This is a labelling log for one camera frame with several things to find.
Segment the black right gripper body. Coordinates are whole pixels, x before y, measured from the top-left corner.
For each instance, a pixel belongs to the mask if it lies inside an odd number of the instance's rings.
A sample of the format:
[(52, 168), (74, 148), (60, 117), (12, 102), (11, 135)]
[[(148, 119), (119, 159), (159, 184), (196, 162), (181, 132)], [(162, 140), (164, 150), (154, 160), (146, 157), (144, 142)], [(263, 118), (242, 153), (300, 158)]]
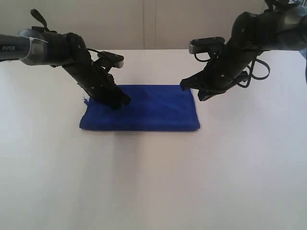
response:
[(210, 60), (203, 69), (203, 81), (207, 92), (226, 92), (234, 85), (240, 85), (244, 77), (250, 81), (251, 74), (242, 74), (245, 68), (251, 63), (249, 71), (252, 72), (256, 58), (261, 51), (250, 48), (241, 48), (234, 43), (226, 43), (216, 53), (208, 53)]

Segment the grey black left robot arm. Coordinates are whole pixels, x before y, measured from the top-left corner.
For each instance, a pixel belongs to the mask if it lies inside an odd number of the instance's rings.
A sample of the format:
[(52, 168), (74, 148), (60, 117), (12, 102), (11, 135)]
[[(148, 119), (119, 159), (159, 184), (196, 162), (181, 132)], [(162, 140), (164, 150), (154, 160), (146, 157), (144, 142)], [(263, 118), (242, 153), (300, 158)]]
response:
[[(31, 15), (42, 26), (32, 26), (18, 35), (1, 34), (0, 60), (19, 60), (28, 66), (62, 67), (94, 100), (113, 109), (130, 103), (130, 97), (119, 88), (110, 70), (122, 68), (124, 57), (88, 48), (75, 33), (59, 34), (49, 30), (45, 18), (36, 9)], [(98, 59), (92, 60), (91, 52)]]

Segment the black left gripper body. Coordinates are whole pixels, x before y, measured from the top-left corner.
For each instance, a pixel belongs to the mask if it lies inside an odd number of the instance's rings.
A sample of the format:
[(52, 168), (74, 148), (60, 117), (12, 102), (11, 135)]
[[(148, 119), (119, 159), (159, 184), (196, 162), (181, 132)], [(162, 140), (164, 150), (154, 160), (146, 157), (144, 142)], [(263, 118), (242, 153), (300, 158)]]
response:
[(91, 50), (85, 50), (74, 62), (63, 66), (78, 85), (97, 101), (118, 100), (120, 88), (115, 84), (114, 77), (109, 74), (111, 68), (104, 68), (92, 60)]

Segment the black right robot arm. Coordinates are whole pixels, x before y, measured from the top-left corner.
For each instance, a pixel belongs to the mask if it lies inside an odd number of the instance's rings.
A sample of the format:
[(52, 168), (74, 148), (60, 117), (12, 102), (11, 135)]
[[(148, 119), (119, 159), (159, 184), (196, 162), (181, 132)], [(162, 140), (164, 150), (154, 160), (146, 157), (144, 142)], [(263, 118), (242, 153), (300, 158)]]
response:
[(234, 86), (247, 88), (252, 79), (267, 76), (253, 74), (255, 63), (267, 69), (269, 65), (258, 59), (263, 52), (272, 50), (300, 51), (307, 47), (307, 8), (298, 0), (268, 0), (261, 14), (244, 12), (232, 27), (231, 37), (193, 39), (189, 53), (193, 56), (207, 53), (204, 69), (182, 79), (182, 90), (198, 90), (200, 101), (226, 93)]

